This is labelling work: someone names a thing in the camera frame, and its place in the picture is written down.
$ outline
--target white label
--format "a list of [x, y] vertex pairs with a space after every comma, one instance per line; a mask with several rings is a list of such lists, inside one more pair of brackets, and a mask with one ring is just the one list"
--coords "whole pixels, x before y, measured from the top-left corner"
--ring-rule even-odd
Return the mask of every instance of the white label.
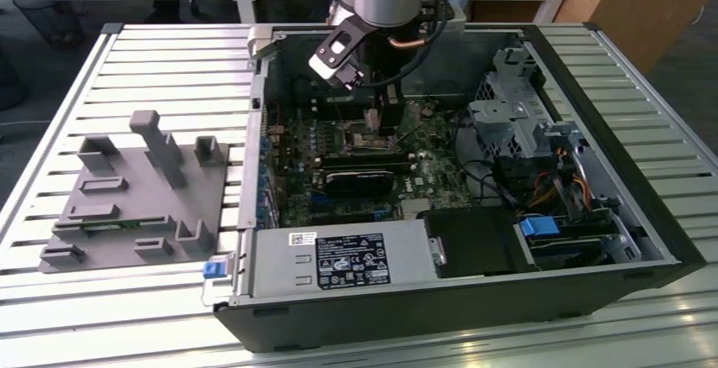
[[316, 239], [315, 232], [291, 232], [290, 233], [290, 246], [298, 246], [300, 244], [314, 244]]

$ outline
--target power supply label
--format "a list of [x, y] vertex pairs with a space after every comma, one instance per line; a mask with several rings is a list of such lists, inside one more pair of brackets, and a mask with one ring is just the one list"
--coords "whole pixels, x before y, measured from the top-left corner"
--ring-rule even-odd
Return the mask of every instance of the power supply label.
[[383, 234], [316, 238], [315, 246], [322, 290], [391, 283]]

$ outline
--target blue latch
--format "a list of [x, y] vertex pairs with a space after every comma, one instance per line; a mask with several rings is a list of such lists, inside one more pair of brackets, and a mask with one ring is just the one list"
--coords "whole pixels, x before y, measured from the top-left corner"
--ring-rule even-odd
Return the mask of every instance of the blue latch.
[[533, 235], [558, 235], [559, 227], [553, 217], [529, 217], [521, 223], [521, 230], [525, 236]]
[[204, 271], [202, 272], [206, 280], [211, 278], [223, 278], [227, 276], [227, 261], [208, 261], [204, 263]]

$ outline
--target circuit board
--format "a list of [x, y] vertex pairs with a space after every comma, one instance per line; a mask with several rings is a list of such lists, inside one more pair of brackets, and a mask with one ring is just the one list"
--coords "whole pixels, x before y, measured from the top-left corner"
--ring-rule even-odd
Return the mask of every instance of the circuit board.
[[[449, 116], [450, 112], [429, 112], [425, 102], [414, 101], [404, 107], [395, 135], [379, 137], [363, 120], [319, 121], [310, 109], [295, 109], [284, 124], [270, 129], [279, 226], [391, 221], [417, 218], [422, 208], [471, 205], [450, 146]], [[386, 196], [332, 199], [323, 186], [326, 163], [362, 155], [404, 157], [406, 170], [394, 176]]]

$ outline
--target aluminum extrusion table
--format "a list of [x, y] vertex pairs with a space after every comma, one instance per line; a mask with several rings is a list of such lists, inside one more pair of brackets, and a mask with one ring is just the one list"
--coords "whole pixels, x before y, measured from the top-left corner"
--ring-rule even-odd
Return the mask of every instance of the aluminum extrusion table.
[[[202, 263], [39, 273], [82, 168], [82, 136], [140, 145], [128, 128], [136, 109], [159, 111], [159, 127], [179, 144], [208, 134], [230, 144], [220, 252], [236, 246], [250, 26], [128, 25], [100, 36], [0, 213], [0, 366], [707, 364], [718, 356], [718, 160], [601, 32], [542, 30], [694, 239], [705, 269], [583, 318], [264, 355], [243, 349], [203, 305]], [[571, 118], [558, 91], [550, 97]], [[207, 298], [228, 287], [214, 291]]]

